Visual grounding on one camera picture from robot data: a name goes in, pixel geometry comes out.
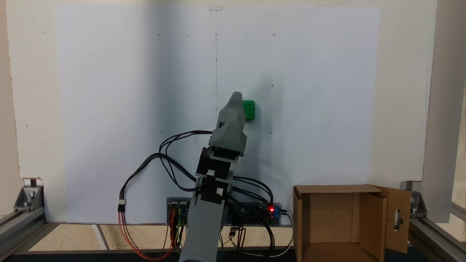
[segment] box flap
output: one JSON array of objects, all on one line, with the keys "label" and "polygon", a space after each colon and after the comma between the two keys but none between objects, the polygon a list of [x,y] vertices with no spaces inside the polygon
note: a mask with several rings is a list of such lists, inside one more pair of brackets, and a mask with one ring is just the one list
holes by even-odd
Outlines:
[{"label": "box flap", "polygon": [[293,190],[293,246],[295,247],[296,261],[302,261],[302,200],[298,199]]},{"label": "box flap", "polygon": [[407,253],[411,191],[382,186],[376,186],[376,188],[382,190],[384,196],[388,199],[385,247]]},{"label": "box flap", "polygon": [[379,261],[383,261],[387,229],[387,199],[372,194],[361,194],[360,197],[360,247]]},{"label": "box flap", "polygon": [[381,192],[369,184],[366,185],[331,185],[331,186],[295,186],[296,196],[301,199],[307,193],[370,193]]}]

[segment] green cube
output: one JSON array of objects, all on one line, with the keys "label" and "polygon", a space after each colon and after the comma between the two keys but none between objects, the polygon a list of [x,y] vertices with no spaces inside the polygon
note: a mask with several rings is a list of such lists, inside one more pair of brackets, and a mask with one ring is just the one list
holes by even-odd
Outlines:
[{"label": "green cube", "polygon": [[251,121],[256,118],[256,103],[254,100],[243,100],[243,109],[246,114],[246,121]]}]

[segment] electronics board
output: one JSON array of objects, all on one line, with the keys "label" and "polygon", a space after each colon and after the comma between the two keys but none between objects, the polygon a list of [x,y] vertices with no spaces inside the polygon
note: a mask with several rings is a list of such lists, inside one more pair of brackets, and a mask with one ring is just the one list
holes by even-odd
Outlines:
[{"label": "electronics board", "polygon": [[[170,224],[170,215],[176,210],[181,213],[180,224],[182,226],[186,225],[190,204],[191,198],[167,198],[167,224]],[[267,221],[269,226],[278,227],[281,225],[280,211],[285,211],[281,209],[281,205],[278,203],[274,203],[272,207],[268,207],[261,202],[242,202],[244,207],[240,207],[232,202],[230,204],[235,210],[228,209],[225,226],[231,227],[261,225],[259,219],[246,221],[237,215],[238,212],[247,216],[256,213]]]}]

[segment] gray robotic arm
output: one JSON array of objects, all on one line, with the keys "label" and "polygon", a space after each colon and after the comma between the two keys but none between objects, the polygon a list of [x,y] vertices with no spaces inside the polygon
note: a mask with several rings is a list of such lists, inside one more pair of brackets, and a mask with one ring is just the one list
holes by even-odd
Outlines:
[{"label": "gray robotic arm", "polygon": [[202,149],[199,158],[196,186],[208,177],[212,180],[193,193],[181,262],[216,261],[219,233],[228,213],[224,193],[232,191],[230,165],[238,162],[246,148],[245,120],[243,95],[234,92],[220,110],[209,147]]}]

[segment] open cardboard box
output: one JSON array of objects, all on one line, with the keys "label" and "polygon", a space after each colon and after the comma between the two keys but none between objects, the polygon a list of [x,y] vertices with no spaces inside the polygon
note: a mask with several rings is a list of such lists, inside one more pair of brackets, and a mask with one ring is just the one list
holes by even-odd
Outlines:
[{"label": "open cardboard box", "polygon": [[295,186],[298,262],[384,261],[406,253],[411,192],[371,185]]}]

